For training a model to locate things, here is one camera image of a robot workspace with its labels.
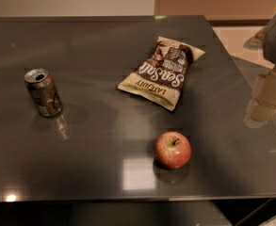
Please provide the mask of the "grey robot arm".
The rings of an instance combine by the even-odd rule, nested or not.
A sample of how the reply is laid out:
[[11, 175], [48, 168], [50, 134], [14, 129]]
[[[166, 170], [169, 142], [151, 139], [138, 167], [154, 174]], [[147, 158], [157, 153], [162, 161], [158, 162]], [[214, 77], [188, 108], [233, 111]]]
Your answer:
[[244, 122], [250, 128], [267, 123], [276, 113], [276, 14], [269, 21], [263, 40], [264, 59], [274, 67], [268, 73], [260, 73], [253, 84]]

